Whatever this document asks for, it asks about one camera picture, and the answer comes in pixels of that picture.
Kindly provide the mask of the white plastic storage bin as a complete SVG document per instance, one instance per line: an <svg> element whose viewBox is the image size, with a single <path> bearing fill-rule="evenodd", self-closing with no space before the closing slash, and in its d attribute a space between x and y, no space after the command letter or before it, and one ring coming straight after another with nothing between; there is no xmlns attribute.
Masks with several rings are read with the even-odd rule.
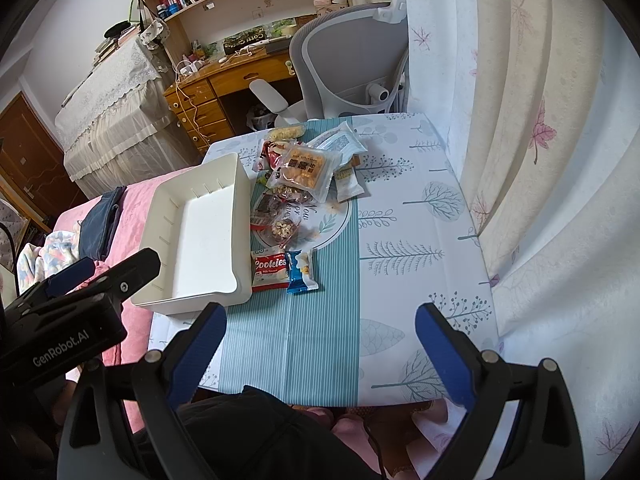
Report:
<svg viewBox="0 0 640 480"><path fill-rule="evenodd" d="M229 153L159 185L140 246L160 257L160 274L131 302L164 315L225 307L252 296L250 179Z"/></svg>

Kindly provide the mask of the red cookies packet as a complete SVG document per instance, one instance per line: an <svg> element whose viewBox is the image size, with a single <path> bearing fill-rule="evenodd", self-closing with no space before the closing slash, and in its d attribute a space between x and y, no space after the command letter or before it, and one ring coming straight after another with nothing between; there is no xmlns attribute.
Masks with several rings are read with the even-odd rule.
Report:
<svg viewBox="0 0 640 480"><path fill-rule="evenodd" d="M252 252L252 291L287 288L288 263L281 247L269 247Z"/></svg>

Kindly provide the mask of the clear dark candy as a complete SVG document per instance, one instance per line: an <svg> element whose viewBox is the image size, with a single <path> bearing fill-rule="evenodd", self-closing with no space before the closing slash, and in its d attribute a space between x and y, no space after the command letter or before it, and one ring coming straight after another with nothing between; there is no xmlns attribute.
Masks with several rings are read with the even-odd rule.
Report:
<svg viewBox="0 0 640 480"><path fill-rule="evenodd" d="M270 193L269 191L263 192L259 196L256 204L250 214L250 225L253 229L263 229L280 214L280 210L284 206L284 201L279 196Z"/></svg>

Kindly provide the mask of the clear nut candy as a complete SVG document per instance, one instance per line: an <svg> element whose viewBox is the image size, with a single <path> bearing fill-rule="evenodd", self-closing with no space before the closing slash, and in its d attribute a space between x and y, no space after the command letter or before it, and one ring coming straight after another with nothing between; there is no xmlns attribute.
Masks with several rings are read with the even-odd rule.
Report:
<svg viewBox="0 0 640 480"><path fill-rule="evenodd" d="M268 246L285 247L299 230L300 221L292 218L278 217L273 219L262 232L262 240Z"/></svg>

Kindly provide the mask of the blue snack packet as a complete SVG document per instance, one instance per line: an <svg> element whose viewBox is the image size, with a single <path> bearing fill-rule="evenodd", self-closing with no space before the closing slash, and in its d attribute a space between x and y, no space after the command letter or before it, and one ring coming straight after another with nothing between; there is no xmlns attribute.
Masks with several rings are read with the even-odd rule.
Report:
<svg viewBox="0 0 640 480"><path fill-rule="evenodd" d="M302 294L314 292L319 289L314 279L314 258L312 252L304 250L289 250L285 253L288 265L288 289L289 294Z"/></svg>

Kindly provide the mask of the red white date snack bag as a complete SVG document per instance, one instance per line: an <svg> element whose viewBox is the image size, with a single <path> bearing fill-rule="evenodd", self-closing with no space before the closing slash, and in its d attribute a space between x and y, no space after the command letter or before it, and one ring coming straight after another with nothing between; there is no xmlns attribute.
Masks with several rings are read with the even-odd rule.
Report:
<svg viewBox="0 0 640 480"><path fill-rule="evenodd" d="M253 162L253 170L257 172L273 170L291 145L291 141L261 140Z"/></svg>

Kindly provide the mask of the clear bag orange crackers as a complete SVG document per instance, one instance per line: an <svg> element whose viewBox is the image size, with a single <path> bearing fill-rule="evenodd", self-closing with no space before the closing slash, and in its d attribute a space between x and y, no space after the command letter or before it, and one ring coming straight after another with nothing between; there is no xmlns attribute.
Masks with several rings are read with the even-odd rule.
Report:
<svg viewBox="0 0 640 480"><path fill-rule="evenodd" d="M318 203L324 203L328 196L334 171L340 166L339 152L308 148L294 144L279 159L267 182L272 190L284 185L304 191Z"/></svg>

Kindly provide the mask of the rice cracker pack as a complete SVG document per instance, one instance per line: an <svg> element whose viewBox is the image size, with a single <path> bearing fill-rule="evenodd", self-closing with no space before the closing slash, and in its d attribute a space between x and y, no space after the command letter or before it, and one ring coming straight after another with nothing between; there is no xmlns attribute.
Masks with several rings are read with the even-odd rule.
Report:
<svg viewBox="0 0 640 480"><path fill-rule="evenodd" d="M302 124L273 128L266 135L269 142L291 141L301 138L305 133L305 126Z"/></svg>

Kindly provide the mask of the white blue wafer pack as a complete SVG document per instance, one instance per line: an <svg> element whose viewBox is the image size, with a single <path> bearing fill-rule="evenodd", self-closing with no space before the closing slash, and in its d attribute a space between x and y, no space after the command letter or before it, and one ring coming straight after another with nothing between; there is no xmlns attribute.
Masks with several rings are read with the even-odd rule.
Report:
<svg viewBox="0 0 640 480"><path fill-rule="evenodd" d="M316 150L339 154L338 166L340 167L349 165L354 156L366 154L368 151L348 122L341 122L338 126L326 130L309 141L307 145Z"/></svg>

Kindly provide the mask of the oats protein bar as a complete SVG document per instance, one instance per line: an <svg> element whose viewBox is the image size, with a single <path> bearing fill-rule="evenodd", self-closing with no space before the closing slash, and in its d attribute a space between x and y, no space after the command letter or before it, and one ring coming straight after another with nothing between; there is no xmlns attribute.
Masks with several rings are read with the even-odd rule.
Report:
<svg viewBox="0 0 640 480"><path fill-rule="evenodd" d="M364 188L356 175L356 168L359 164L359 156L354 155L350 162L334 172L336 199L339 203L345 203L364 194Z"/></svg>

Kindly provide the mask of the floral white pajama cloth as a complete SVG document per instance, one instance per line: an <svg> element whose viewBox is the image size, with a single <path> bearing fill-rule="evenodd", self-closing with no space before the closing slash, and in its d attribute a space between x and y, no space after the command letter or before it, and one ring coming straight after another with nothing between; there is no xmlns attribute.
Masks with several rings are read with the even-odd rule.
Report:
<svg viewBox="0 0 640 480"><path fill-rule="evenodd" d="M79 234L75 231L54 231L43 246L26 244L17 257L18 290L26 292L79 260Z"/></svg>

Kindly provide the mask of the navy folded garment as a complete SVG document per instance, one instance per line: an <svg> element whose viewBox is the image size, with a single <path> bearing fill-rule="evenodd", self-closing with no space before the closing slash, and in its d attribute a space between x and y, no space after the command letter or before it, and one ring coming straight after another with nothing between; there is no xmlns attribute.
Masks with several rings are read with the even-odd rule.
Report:
<svg viewBox="0 0 640 480"><path fill-rule="evenodd" d="M118 186L103 194L80 224L79 257L105 261L122 214L126 188Z"/></svg>

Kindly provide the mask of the pink bed blanket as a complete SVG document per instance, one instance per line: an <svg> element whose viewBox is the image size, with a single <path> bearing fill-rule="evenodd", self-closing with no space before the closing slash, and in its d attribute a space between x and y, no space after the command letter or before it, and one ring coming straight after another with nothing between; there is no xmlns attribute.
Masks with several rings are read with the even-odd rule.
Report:
<svg viewBox="0 0 640 480"><path fill-rule="evenodd" d="M186 171L188 168L127 186L122 200L122 214L111 250L107 258L96 265L95 276L139 250L145 221L148 218L156 188ZM99 200L97 197L63 212L56 220L53 229L55 231L73 231ZM103 363L111 366L137 362L148 348L152 316L152 311L135 307L130 300L127 300L122 306L122 324L126 328L127 337L117 346L102 353Z"/></svg>

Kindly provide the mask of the brown wooden door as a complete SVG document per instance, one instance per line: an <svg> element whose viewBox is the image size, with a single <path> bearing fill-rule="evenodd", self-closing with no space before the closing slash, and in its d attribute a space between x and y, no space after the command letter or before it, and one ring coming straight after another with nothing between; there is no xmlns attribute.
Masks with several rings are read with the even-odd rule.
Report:
<svg viewBox="0 0 640 480"><path fill-rule="evenodd" d="M62 150L22 92L1 112L1 175L50 224L87 200L70 180Z"/></svg>

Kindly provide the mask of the lace covered piano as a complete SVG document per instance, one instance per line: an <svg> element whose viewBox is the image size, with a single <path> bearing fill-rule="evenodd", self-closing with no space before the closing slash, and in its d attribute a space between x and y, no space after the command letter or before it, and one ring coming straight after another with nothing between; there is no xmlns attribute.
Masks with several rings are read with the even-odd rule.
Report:
<svg viewBox="0 0 640 480"><path fill-rule="evenodd" d="M89 198L197 165L202 156L169 109L175 73L133 39L70 92L54 120L64 168Z"/></svg>

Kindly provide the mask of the wooden desk with drawers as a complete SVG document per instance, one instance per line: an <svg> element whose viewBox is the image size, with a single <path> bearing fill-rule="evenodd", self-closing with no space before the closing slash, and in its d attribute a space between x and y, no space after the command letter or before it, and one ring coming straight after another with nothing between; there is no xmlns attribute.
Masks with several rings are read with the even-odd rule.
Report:
<svg viewBox="0 0 640 480"><path fill-rule="evenodd" d="M204 154L210 144L250 131L247 114L259 104L250 83L269 82L291 104L303 99L288 52L264 48L210 63L164 92L176 123Z"/></svg>

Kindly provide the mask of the teal tree pattern tablecloth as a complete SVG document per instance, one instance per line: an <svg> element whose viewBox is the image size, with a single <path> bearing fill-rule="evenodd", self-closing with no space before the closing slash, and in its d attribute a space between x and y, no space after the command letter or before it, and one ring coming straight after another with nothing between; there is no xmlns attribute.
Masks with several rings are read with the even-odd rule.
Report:
<svg viewBox="0 0 640 480"><path fill-rule="evenodd" d="M478 348L497 347L491 279L432 123L389 114L349 125L366 147L356 169L363 194L291 208L318 289L263 290L230 308L203 388L251 385L319 406L438 399L444 390L414 331L426 302Z"/></svg>

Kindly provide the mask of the black waste bin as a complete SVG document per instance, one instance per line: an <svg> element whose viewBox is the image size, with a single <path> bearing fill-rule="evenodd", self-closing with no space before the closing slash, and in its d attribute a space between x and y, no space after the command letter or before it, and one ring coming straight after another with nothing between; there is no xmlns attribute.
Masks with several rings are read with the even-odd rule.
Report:
<svg viewBox="0 0 640 480"><path fill-rule="evenodd" d="M274 126L276 118L277 115L267 107L257 104L246 113L246 125L252 131L265 130Z"/></svg>

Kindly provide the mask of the floral white curtain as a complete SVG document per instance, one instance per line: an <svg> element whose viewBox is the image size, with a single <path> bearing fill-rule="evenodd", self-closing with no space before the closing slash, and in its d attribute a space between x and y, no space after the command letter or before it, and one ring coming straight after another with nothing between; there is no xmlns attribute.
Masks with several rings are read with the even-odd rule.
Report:
<svg viewBox="0 0 640 480"><path fill-rule="evenodd" d="M604 0L407 0L509 360L560 364L586 475L639 430L639 55Z"/></svg>

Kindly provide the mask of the grey white office chair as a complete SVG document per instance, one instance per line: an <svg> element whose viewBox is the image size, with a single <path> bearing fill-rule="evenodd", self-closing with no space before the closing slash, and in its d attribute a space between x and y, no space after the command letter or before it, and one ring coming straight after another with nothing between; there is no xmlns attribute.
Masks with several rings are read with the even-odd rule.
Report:
<svg viewBox="0 0 640 480"><path fill-rule="evenodd" d="M315 18L296 32L288 54L301 101L288 104L263 79L250 83L276 115L277 127L407 109L407 0L348 6Z"/></svg>

